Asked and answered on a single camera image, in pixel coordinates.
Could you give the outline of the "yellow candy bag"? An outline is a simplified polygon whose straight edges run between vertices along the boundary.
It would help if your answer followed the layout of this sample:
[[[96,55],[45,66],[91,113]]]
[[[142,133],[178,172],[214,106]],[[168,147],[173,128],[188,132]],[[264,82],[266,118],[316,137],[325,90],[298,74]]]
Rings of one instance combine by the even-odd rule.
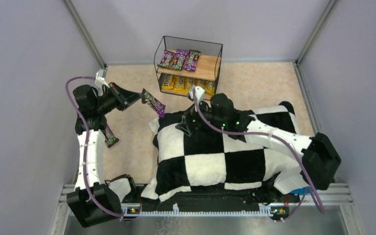
[[[205,83],[205,81],[202,80],[202,79],[197,79],[197,78],[194,79],[194,84],[195,84],[196,86],[202,88],[202,89],[205,89],[205,87],[206,87],[206,83]]]

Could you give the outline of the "purple brown candy bag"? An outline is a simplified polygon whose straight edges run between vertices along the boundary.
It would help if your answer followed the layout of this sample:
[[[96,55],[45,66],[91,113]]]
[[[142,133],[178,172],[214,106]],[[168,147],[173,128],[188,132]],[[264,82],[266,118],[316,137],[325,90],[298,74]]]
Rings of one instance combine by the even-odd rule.
[[[197,62],[201,56],[201,51],[190,49],[188,57],[185,61],[183,69],[190,72],[195,72],[197,67]]]

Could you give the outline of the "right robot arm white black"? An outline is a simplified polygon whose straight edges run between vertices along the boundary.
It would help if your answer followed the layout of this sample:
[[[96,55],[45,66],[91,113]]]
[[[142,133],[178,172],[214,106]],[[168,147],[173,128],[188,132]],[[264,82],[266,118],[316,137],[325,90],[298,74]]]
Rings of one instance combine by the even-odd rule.
[[[214,95],[210,103],[194,102],[183,112],[176,125],[185,135],[191,136],[200,126],[226,134],[234,140],[257,144],[294,159],[298,166],[278,175],[274,186],[282,193],[311,187],[326,190],[332,183],[341,164],[341,158],[329,137],[323,133],[306,136],[273,127],[246,111],[237,110],[225,94]]]

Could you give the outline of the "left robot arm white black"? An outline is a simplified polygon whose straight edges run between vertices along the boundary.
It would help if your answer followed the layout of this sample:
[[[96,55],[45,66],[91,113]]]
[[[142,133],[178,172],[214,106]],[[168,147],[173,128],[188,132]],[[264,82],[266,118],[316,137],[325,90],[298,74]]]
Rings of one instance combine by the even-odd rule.
[[[136,185],[128,174],[107,182],[103,172],[107,119],[113,109],[124,111],[141,99],[141,93],[128,91],[111,82],[103,94],[90,85],[72,92],[77,111],[75,131],[79,141],[79,167],[74,191],[67,194],[67,204],[80,225],[88,228],[113,219],[123,218],[125,197],[136,194]]]

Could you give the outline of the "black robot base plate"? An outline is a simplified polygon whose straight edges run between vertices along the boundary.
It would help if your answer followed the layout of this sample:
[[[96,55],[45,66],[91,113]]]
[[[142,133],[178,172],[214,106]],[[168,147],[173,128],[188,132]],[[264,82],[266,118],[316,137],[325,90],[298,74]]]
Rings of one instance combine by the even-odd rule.
[[[225,190],[220,186],[194,187],[191,192],[178,192],[160,202],[141,196],[146,184],[137,185],[122,200],[125,206],[142,206],[142,212],[257,212],[264,206],[284,206],[296,203],[300,198],[293,194],[283,195],[272,186],[256,189]]]

